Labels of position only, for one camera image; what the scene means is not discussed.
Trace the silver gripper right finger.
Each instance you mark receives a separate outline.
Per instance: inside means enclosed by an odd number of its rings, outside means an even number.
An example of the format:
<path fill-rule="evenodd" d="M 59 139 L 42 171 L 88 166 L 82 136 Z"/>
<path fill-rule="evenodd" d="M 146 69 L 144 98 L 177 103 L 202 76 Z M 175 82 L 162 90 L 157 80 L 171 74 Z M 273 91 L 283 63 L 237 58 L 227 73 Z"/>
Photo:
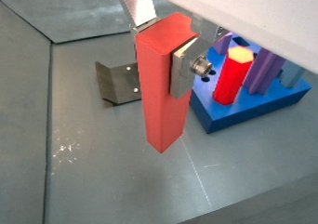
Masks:
<path fill-rule="evenodd" d="M 197 34 L 173 52 L 170 94 L 179 99 L 191 89 L 197 75 L 206 77 L 213 63 L 206 58 L 207 49 L 227 35 L 229 31 L 202 16 L 191 16 L 191 31 Z"/>

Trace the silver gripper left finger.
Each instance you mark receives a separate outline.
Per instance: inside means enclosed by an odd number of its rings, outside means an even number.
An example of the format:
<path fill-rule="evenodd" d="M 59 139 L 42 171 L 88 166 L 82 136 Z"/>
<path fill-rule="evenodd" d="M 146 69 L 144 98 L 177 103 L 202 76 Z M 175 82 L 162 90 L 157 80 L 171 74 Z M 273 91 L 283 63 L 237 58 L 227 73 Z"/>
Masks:
<path fill-rule="evenodd" d="M 119 2 L 130 20 L 132 33 L 140 33 L 161 20 L 153 0 L 119 0 Z"/>

